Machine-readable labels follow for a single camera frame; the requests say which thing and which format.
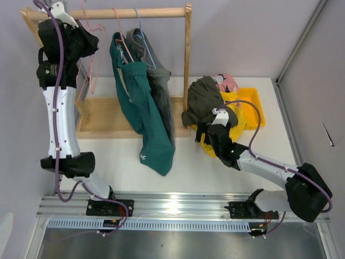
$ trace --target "yellow basket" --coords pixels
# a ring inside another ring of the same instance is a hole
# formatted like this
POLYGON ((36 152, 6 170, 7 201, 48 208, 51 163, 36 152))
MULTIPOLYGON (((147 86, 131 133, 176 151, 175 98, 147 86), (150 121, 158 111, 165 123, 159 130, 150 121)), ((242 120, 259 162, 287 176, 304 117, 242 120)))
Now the yellow basket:
MULTIPOLYGON (((261 115, 260 127, 266 125, 265 116, 264 116, 263 109, 261 107, 258 91, 255 88, 240 88, 238 92, 238 99, 249 101, 253 105, 255 105, 259 109, 259 112, 261 115)), ((257 115, 256 110, 248 104, 241 104, 241 105, 242 105, 243 115, 247 120, 247 124, 244 129, 255 130, 259 123, 259 117, 257 115)))

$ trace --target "white wall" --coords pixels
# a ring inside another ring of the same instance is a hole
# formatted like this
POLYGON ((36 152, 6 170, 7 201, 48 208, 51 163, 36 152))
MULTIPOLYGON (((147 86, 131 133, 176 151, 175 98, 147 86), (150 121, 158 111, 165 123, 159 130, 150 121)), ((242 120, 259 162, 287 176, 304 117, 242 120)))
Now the white wall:
POLYGON ((333 192, 330 217, 339 248, 345 246, 344 10, 345 1, 330 1, 281 86, 303 158, 318 168, 333 192))
MULTIPOLYGON (((78 0, 67 0, 70 10, 78 0)), ((86 9, 183 7, 187 0, 92 1, 86 9)), ((190 0, 192 3, 190 75, 228 72, 238 77, 276 78, 307 24, 318 0, 190 0)), ((142 25, 157 56, 173 76, 183 75, 184 19, 143 19, 142 25)), ((101 22, 107 30, 100 75, 112 76, 108 54, 116 20, 101 22)), ((124 33, 139 26, 121 20, 124 33)))
POLYGON ((47 111, 38 87, 38 45, 20 17, 29 1, 0 2, 0 218, 14 213, 2 258, 23 258, 42 195, 53 192, 53 174, 40 169, 47 156, 47 111))

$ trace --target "teal jacket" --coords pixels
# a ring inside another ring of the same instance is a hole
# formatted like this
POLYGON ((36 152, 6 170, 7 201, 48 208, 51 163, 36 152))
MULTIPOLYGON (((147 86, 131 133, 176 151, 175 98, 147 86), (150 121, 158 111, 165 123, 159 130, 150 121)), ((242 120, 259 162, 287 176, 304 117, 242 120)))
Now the teal jacket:
POLYGON ((147 66, 139 61, 126 41, 134 59, 132 62, 123 43, 120 42, 121 48, 119 48, 116 45, 116 39, 121 39, 118 32, 113 35, 110 46, 116 92, 122 112, 128 122, 136 133, 143 135, 140 162, 159 174, 166 175, 173 164, 175 148, 169 140, 159 111, 151 97, 147 66), (124 64, 121 55, 129 63, 124 64))

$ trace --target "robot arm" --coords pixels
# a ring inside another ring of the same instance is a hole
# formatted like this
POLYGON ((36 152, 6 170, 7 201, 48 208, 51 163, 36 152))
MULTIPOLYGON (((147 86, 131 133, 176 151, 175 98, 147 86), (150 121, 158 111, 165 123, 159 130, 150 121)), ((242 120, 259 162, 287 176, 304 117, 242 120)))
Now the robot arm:
POLYGON ((301 219, 314 222, 329 201, 325 193, 332 197, 331 191, 315 167, 307 163, 300 167, 287 165, 260 154, 253 155, 247 146, 233 143, 230 139, 227 111, 214 110, 213 113, 217 116, 212 125, 207 127, 207 135, 215 154, 223 164, 261 176, 283 189, 275 192, 256 190, 246 203, 252 216, 270 210, 292 211, 301 219))
POLYGON ((60 61, 60 46, 52 20, 39 24, 38 34, 43 43, 39 50, 37 77, 46 101, 49 119, 50 146, 48 157, 41 159, 41 167, 54 172, 56 162, 59 173, 75 181, 83 182, 89 191, 103 199, 114 200, 113 191, 94 173, 95 156, 92 152, 80 153, 75 134, 74 99, 76 93, 77 61, 95 53, 98 49, 98 38, 89 34, 79 23, 65 12, 63 3, 55 3, 51 12, 56 18, 64 43, 64 67, 57 93, 56 108, 53 108, 54 89, 57 81, 60 61), (56 132, 54 131, 53 114, 56 113, 56 132), (57 159, 56 147, 59 147, 57 159))

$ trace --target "wooden post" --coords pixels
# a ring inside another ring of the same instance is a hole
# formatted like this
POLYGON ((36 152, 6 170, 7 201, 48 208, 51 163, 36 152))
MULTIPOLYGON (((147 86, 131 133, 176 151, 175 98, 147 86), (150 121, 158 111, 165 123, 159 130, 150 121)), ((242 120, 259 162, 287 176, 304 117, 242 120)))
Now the wooden post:
POLYGON ((33 22, 30 18, 28 13, 32 12, 32 9, 30 7, 24 7, 21 8, 20 10, 20 14, 22 15, 22 18, 24 20, 24 22, 27 24, 27 26, 29 27, 30 31, 32 32, 35 40, 37 41, 38 45, 40 47, 43 47, 42 41, 38 36, 38 21, 33 22))
POLYGON ((189 78, 189 54, 190 54, 190 23, 192 4, 185 5, 185 39, 184 39, 184 81, 183 81, 183 111, 188 108, 188 78, 189 78))
POLYGON ((80 115, 82 116, 82 118, 85 120, 85 123, 88 123, 90 121, 90 114, 89 111, 85 105, 85 103, 82 101, 82 99, 80 98, 78 100, 78 96, 79 96, 79 91, 78 89, 75 91, 75 99, 74 99, 74 105, 77 107, 78 112, 80 113, 80 115))
MULTIPOLYGON (((29 17, 30 13, 36 13, 36 12, 34 12, 30 7, 24 7, 24 8, 21 8, 21 10, 20 10, 20 14, 22 15, 23 20, 25 21, 25 23, 29 27, 30 31, 32 32, 38 45, 40 47, 43 47, 42 41, 38 36, 38 23, 39 23, 39 21, 32 21, 29 17)), ((43 13, 40 13, 40 15, 44 16, 44 18, 47 18, 47 15, 45 15, 43 13)), ((74 104, 76 105, 79 113, 81 114, 81 116, 83 117, 85 122, 88 123, 89 122, 88 110, 87 110, 85 104, 83 103, 83 101, 78 100, 78 96, 79 96, 79 94, 77 91, 77 93, 75 95, 74 104)))

